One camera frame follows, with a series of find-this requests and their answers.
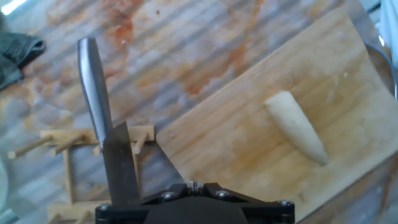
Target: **knife handle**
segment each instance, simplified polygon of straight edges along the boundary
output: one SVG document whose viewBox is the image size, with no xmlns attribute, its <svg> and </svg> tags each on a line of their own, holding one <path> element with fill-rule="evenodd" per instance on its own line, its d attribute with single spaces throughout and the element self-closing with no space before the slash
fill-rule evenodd
<svg viewBox="0 0 398 224">
<path fill-rule="evenodd" d="M 94 38 L 78 41 L 78 64 L 81 87 L 90 111 L 91 121 L 97 140 L 102 145 L 113 126 L 104 71 Z"/>
</svg>

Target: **metal bolt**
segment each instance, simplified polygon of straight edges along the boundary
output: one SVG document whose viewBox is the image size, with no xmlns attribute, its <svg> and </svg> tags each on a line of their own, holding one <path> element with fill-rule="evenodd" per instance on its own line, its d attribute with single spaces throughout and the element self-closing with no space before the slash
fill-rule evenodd
<svg viewBox="0 0 398 224">
<path fill-rule="evenodd" d="M 277 201 L 279 204 L 281 204 L 282 206 L 291 206 L 294 205 L 293 202 L 289 201 L 289 200 L 278 200 Z"/>
<path fill-rule="evenodd" d="M 217 190 L 216 195 L 219 197 L 227 197 L 229 193 L 226 190 Z"/>
<path fill-rule="evenodd" d="M 111 204 L 110 204 L 110 203 L 104 203 L 104 204 L 102 204 L 102 205 L 99 206 L 99 209 L 101 209 L 101 210 L 107 210 L 107 209 L 110 208 L 110 207 L 111 207 Z"/>
<path fill-rule="evenodd" d="M 164 192 L 162 193 L 162 197 L 163 198 L 170 198 L 173 197 L 175 195 L 175 192 Z"/>
</svg>

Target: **wooden cutting board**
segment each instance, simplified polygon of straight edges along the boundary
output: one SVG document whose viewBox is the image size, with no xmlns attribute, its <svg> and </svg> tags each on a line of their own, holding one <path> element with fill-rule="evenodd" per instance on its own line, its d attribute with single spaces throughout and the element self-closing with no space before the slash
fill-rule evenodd
<svg viewBox="0 0 398 224">
<path fill-rule="evenodd" d="M 330 162 L 320 166 L 278 129 L 264 100 L 290 91 Z M 342 9 L 330 12 L 157 135 L 185 180 L 265 201 L 301 220 L 398 148 L 398 105 Z"/>
</svg>

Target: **dark green cloth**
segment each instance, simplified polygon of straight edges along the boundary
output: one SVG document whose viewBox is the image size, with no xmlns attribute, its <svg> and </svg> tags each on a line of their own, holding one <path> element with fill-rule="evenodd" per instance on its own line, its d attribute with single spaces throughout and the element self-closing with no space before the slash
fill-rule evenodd
<svg viewBox="0 0 398 224">
<path fill-rule="evenodd" d="M 24 34 L 0 32 L 0 90 L 23 78 L 19 68 L 44 52 L 44 41 Z"/>
</svg>

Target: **knife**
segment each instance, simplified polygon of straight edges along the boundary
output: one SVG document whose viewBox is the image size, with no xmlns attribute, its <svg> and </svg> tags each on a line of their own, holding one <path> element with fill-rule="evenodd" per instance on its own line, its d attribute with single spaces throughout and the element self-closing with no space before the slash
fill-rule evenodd
<svg viewBox="0 0 398 224">
<path fill-rule="evenodd" d="M 131 205 L 139 198 L 134 161 L 126 122 L 113 128 L 108 91 L 100 54 L 94 38 L 78 41 L 81 87 L 103 156 L 111 202 Z"/>
</svg>

